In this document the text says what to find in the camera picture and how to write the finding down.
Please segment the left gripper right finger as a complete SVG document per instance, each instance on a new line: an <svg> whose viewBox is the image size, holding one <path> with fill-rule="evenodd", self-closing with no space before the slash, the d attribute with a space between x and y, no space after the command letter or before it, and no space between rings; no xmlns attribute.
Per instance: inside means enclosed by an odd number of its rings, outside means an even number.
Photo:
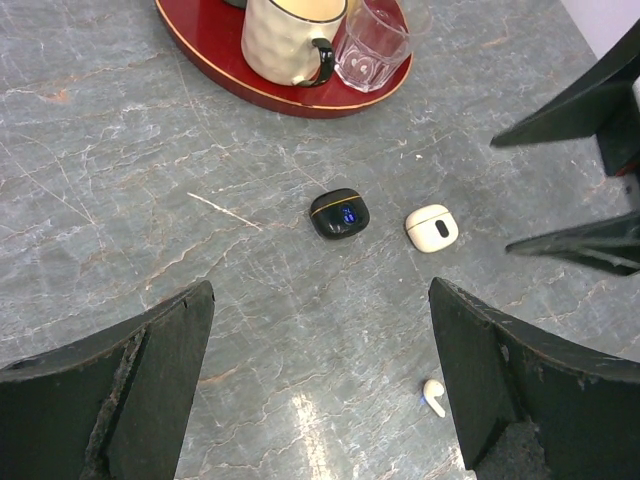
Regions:
<svg viewBox="0 0 640 480"><path fill-rule="evenodd" d="M432 280L429 303L467 469L509 425L529 421L552 478L638 478L638 363L535 327L446 279Z"/></svg>

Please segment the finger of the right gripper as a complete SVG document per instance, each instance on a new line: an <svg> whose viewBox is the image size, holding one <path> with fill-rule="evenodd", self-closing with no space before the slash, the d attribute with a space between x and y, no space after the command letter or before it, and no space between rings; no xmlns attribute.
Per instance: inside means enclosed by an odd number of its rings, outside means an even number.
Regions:
<svg viewBox="0 0 640 480"><path fill-rule="evenodd" d="M509 147L602 135L609 146L639 142L639 24L578 80L536 112L496 134L495 147Z"/></svg>
<svg viewBox="0 0 640 480"><path fill-rule="evenodd" d="M639 212L519 240L508 254L546 256L618 276L639 272Z"/></svg>

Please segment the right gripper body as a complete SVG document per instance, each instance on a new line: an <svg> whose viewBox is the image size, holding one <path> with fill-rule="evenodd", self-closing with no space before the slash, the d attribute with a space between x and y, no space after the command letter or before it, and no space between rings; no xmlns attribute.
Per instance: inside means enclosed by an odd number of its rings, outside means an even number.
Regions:
<svg viewBox="0 0 640 480"><path fill-rule="evenodd" d="M619 177L634 212L639 211L639 101L633 83L611 82L611 112L596 132L604 171Z"/></svg>

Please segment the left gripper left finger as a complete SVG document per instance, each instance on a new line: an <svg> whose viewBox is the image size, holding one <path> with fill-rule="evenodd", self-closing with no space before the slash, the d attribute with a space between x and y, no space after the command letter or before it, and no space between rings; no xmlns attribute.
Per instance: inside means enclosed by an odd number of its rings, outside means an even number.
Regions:
<svg viewBox="0 0 640 480"><path fill-rule="evenodd" d="M173 478L214 309L204 280L3 367L2 478Z"/></svg>

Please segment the cream earbud charging case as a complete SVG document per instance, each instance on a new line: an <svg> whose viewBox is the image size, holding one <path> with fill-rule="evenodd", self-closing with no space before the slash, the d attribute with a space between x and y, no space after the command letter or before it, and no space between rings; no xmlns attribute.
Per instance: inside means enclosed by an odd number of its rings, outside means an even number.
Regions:
<svg viewBox="0 0 640 480"><path fill-rule="evenodd" d="M419 208L408 215L405 230L414 247L422 253L435 253L453 244L458 225L449 209L440 204Z"/></svg>

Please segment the black earbud charging case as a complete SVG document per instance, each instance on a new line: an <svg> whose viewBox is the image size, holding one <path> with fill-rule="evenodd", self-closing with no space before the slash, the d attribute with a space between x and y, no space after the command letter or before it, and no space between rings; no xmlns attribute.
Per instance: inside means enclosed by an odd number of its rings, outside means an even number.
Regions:
<svg viewBox="0 0 640 480"><path fill-rule="evenodd" d="M317 233L329 240L340 240L364 230L370 221L361 195L341 188L318 196L310 206L310 220Z"/></svg>

